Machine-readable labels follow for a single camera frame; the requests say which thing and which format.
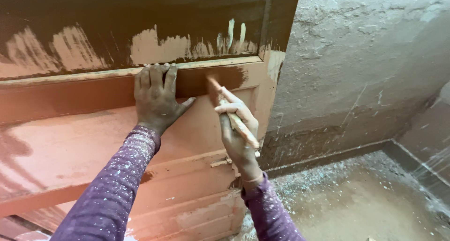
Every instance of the concrete wall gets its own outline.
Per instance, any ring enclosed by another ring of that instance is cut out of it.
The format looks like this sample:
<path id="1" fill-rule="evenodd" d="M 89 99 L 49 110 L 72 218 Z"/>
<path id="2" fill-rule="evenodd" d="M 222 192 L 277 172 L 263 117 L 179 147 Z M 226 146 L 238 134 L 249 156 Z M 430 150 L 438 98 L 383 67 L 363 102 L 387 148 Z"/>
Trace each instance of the concrete wall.
<path id="1" fill-rule="evenodd" d="M 450 83 L 433 105 L 417 113 L 396 140 L 421 163 L 450 183 Z"/>
<path id="2" fill-rule="evenodd" d="M 450 0 L 299 0 L 260 164 L 392 138 L 450 79 Z"/>

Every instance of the paint-splattered sleeve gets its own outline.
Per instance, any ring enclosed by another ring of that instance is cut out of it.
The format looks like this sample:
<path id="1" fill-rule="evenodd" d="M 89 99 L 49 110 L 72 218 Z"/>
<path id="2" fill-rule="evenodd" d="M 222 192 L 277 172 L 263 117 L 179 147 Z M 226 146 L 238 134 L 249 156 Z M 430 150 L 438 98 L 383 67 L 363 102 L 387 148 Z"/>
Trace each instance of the paint-splattered sleeve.
<path id="1" fill-rule="evenodd" d="M 140 180 L 160 145 L 161 139 L 155 132 L 136 126 L 83 192 L 51 240 L 122 241 Z"/>
<path id="2" fill-rule="evenodd" d="M 242 190 L 242 199 L 250 209 L 260 241 L 305 241 L 290 215 L 284 209 L 267 174 L 264 181 L 250 191 Z"/>

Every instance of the dirty hand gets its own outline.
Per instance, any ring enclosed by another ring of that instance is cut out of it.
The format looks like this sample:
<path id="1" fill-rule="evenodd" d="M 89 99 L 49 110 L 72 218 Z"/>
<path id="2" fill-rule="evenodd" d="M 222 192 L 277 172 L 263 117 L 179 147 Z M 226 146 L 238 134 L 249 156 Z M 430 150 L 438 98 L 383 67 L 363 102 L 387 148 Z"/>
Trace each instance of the dirty hand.
<path id="1" fill-rule="evenodd" d="M 162 76 L 166 74 L 163 84 Z M 162 135 L 194 103 L 189 98 L 182 104 L 175 100 L 177 67 L 175 64 L 148 65 L 135 76 L 135 99 L 138 125 Z"/>
<path id="2" fill-rule="evenodd" d="M 229 157 L 239 169 L 243 180 L 254 180 L 260 177 L 262 173 L 255 158 L 255 150 L 238 132 L 232 129 L 226 113 L 236 113 L 255 137 L 258 131 L 258 121 L 253 117 L 242 100 L 228 91 L 225 87 L 222 87 L 221 92 L 229 101 L 229 104 L 223 104 L 215 108 L 215 111 L 220 113 L 219 118 L 222 128 L 222 142 Z"/>

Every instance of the person's right hand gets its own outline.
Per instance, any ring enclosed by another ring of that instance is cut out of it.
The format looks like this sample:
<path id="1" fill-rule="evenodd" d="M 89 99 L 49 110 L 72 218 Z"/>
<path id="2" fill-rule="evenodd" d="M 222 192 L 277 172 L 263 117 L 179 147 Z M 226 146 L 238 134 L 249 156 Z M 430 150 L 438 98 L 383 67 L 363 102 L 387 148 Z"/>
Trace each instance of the person's right hand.
<path id="1" fill-rule="evenodd" d="M 245 189 L 249 190 L 262 181 L 262 171 L 256 161 L 255 150 L 237 131 L 232 129 L 231 122 L 226 113 L 236 113 L 255 137 L 258 131 L 258 120 L 253 117 L 244 102 L 225 87 L 221 88 L 221 93 L 229 101 L 229 104 L 223 104 L 214 108 L 216 112 L 220 113 L 222 142 L 228 156 L 242 175 Z"/>

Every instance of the wrist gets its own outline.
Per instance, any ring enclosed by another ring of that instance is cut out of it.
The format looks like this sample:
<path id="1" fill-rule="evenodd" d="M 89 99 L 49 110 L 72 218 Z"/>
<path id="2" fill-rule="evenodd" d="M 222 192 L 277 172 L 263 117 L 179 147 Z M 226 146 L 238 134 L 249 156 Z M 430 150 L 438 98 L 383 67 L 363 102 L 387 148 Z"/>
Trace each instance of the wrist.
<path id="1" fill-rule="evenodd" d="M 259 164 L 255 158 L 246 163 L 236 164 L 236 167 L 238 168 L 242 179 L 247 181 L 258 178 L 262 173 L 262 170 L 259 168 Z"/>
<path id="2" fill-rule="evenodd" d="M 155 124 L 152 123 L 147 123 L 147 122 L 138 122 L 137 123 L 138 126 L 143 126 L 146 127 L 150 130 L 153 130 L 156 134 L 158 134 L 160 137 L 161 135 L 164 133 L 165 129 L 162 129 L 158 126 L 155 126 Z"/>

